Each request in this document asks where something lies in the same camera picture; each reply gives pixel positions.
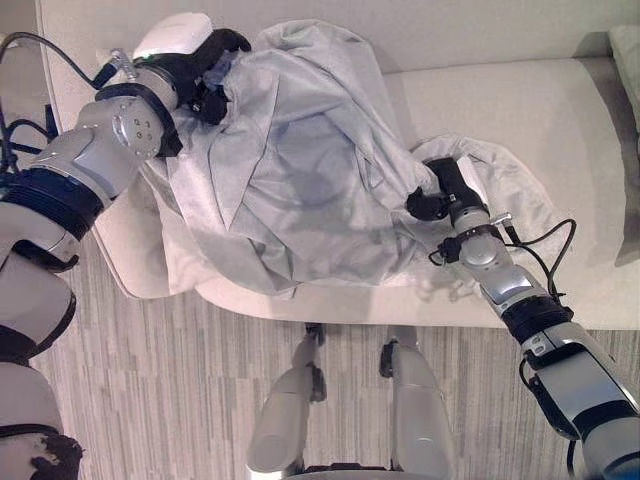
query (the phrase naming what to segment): gray fabric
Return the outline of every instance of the gray fabric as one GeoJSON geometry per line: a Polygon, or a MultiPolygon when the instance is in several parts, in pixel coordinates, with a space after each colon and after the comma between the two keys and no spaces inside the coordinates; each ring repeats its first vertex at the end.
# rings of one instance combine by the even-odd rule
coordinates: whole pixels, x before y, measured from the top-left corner
{"type": "Polygon", "coordinates": [[[429,142],[414,159],[385,122],[395,126],[370,47],[346,30],[316,21],[272,27],[224,86],[231,99],[224,125],[181,111],[184,150],[145,172],[160,200],[175,291],[209,280],[207,262],[270,295],[290,294],[300,282],[428,281],[434,271],[425,252],[451,231],[447,221],[419,224],[405,211],[417,186],[437,188],[425,158],[474,153],[496,208],[531,221],[526,237],[552,224],[544,188],[499,146],[452,136],[429,142]],[[191,259],[189,233],[174,212],[199,247],[191,259]],[[189,265],[199,267],[185,275],[189,265]]]}
{"type": "Polygon", "coordinates": [[[609,32],[609,39],[620,80],[633,108],[636,131],[640,132],[640,25],[616,27],[609,32]]]}

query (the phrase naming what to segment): sofa cushion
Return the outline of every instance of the sofa cushion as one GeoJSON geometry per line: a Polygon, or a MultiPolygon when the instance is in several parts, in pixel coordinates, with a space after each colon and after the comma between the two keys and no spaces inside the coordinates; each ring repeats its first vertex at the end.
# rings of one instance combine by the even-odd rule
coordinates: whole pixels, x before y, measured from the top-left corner
{"type": "Polygon", "coordinates": [[[640,25],[616,27],[609,32],[609,38],[622,85],[636,117],[636,130],[640,132],[640,25]]]}
{"type": "MultiPolygon", "coordinates": [[[[559,210],[577,220],[574,248],[556,278],[576,318],[592,328],[640,327],[640,262],[619,255],[638,235],[637,229],[625,231],[625,179],[637,175],[637,164],[628,162],[628,152],[635,150],[633,116],[616,79],[610,58],[385,77],[407,146],[444,133],[502,144],[527,164],[559,210]]],[[[197,290],[216,305],[265,318],[500,325],[482,299],[458,297],[448,289],[303,285],[292,300],[278,300],[219,276],[197,290]]]]}

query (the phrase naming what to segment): white plastic cover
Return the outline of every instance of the white plastic cover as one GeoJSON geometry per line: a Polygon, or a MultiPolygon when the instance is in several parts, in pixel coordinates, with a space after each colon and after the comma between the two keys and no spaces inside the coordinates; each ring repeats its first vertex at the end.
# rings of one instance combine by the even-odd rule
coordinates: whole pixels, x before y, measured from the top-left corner
{"type": "Polygon", "coordinates": [[[133,52],[133,58],[159,53],[193,53],[213,32],[204,13],[179,13],[156,24],[133,52]]]}

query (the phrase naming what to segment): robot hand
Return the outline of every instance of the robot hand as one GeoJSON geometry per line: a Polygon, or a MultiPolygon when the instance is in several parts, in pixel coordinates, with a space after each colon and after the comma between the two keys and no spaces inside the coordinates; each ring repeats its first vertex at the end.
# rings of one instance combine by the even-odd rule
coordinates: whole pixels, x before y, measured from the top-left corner
{"type": "Polygon", "coordinates": [[[145,36],[133,63],[118,52],[90,81],[102,86],[119,67],[128,82],[102,88],[76,127],[55,138],[28,169],[0,173],[3,480],[77,477],[82,450],[61,435],[51,387],[29,368],[29,359],[51,346],[75,312],[73,293],[54,273],[77,263],[82,237],[146,160],[180,151],[173,110],[187,105],[211,123],[224,117],[226,97],[204,89],[202,76],[225,52],[250,48],[236,32],[214,30],[204,14],[170,17],[145,36]]]}

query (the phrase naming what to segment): floor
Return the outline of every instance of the floor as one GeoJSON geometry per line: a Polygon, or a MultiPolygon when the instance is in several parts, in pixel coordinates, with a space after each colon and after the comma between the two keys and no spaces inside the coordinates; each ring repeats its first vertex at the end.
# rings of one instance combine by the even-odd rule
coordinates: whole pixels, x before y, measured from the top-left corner
{"type": "MultiPolygon", "coordinates": [[[[243,478],[256,414],[303,326],[228,312],[194,293],[128,299],[92,238],[67,279],[75,321],[33,365],[86,449],[82,478],[243,478]]],[[[566,441],[520,384],[506,331],[421,328],[419,337],[445,393],[458,478],[568,478],[566,441]]],[[[640,332],[595,337],[639,385],[640,332]]],[[[384,327],[328,327],[320,365],[329,394],[312,406],[307,464],[388,463],[390,385],[377,373],[384,339],[384,327]]]]}

